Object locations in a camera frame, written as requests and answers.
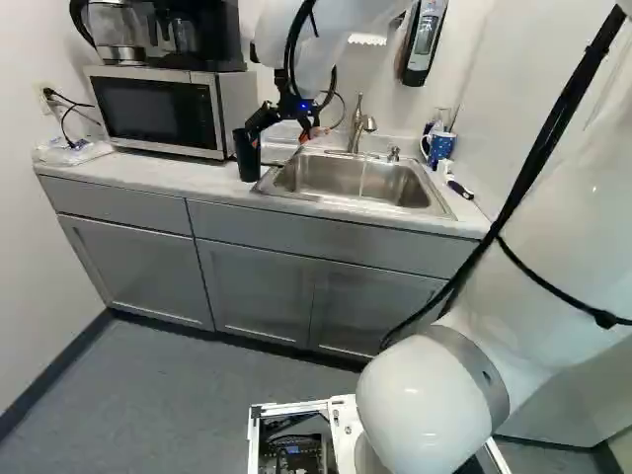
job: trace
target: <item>circuit board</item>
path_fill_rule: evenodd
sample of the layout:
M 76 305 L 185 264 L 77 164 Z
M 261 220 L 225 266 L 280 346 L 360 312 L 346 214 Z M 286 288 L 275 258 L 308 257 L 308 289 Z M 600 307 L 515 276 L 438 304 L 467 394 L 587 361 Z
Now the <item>circuit board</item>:
M 285 435 L 263 442 L 259 474 L 326 474 L 320 434 Z

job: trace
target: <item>gray carpet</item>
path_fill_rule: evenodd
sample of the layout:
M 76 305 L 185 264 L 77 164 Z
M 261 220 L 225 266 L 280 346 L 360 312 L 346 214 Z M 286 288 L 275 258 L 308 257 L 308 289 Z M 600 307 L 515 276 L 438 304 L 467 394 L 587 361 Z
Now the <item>gray carpet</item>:
M 245 474 L 248 407 L 357 376 L 115 322 L 0 445 L 2 474 Z M 504 444 L 514 474 L 595 474 L 589 455 Z

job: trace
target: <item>sink basin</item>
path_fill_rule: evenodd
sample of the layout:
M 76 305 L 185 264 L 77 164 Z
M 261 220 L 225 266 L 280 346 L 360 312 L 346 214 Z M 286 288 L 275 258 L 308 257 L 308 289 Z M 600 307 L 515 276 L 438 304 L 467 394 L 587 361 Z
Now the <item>sink basin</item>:
M 415 162 L 301 152 L 270 169 L 255 190 L 269 196 L 316 200 L 384 211 L 448 217 L 424 170 Z

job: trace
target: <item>kettle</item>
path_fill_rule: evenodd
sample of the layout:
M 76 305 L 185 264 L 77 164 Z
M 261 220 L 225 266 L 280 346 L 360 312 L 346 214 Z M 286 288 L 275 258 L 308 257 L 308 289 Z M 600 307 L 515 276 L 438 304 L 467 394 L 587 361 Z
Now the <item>kettle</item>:
M 146 63 L 146 40 L 130 0 L 70 0 L 69 11 L 77 31 L 104 63 Z

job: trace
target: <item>white countertop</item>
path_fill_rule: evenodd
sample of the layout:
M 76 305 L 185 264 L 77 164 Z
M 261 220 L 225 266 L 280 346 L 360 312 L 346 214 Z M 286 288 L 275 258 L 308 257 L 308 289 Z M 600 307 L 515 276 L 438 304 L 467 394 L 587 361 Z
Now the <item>white countertop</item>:
M 472 201 L 457 195 L 437 173 L 432 172 L 427 174 L 456 219 L 421 212 L 384 213 L 361 206 L 264 196 L 251 191 L 253 184 L 239 180 L 235 162 L 192 162 L 144 154 L 112 153 L 72 167 L 45 163 L 36 163 L 34 167 L 40 175 L 129 190 L 463 238 L 480 239 L 490 226 Z M 267 170 L 267 167 L 262 167 L 262 175 Z

